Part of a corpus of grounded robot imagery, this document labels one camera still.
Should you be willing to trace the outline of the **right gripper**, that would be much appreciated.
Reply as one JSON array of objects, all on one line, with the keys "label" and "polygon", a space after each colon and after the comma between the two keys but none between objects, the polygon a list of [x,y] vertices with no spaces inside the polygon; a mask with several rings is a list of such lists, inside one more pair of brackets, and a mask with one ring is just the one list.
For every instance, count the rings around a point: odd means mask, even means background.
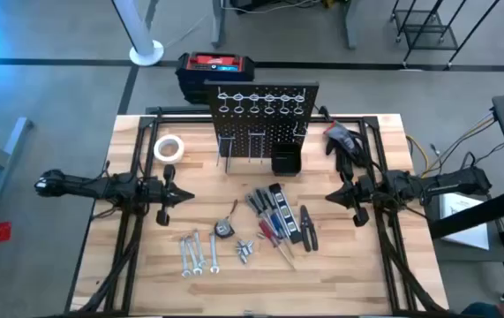
[{"label": "right gripper", "polygon": [[369,220],[367,210],[361,207],[361,203],[367,202],[377,187],[374,169],[377,169],[378,172],[382,172],[381,167],[377,163],[370,163],[367,169],[369,170],[369,174],[360,176],[358,180],[354,182],[352,163],[343,163],[343,185],[338,190],[326,196],[327,201],[344,206],[345,208],[354,209],[355,215],[353,216],[353,222],[356,227],[365,225]]}]

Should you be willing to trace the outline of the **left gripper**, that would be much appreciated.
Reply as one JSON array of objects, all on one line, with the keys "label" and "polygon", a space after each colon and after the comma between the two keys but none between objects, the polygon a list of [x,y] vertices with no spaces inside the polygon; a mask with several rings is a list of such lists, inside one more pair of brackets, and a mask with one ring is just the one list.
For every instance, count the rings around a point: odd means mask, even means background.
[{"label": "left gripper", "polygon": [[[163,180],[158,177],[151,177],[147,180],[147,202],[160,203],[162,207],[158,210],[156,222],[161,226],[169,225],[169,215],[167,208],[172,206],[171,186],[176,174],[173,164],[166,164],[163,171]],[[174,206],[193,199],[194,194],[175,186],[174,194],[178,197],[174,199]]]}]

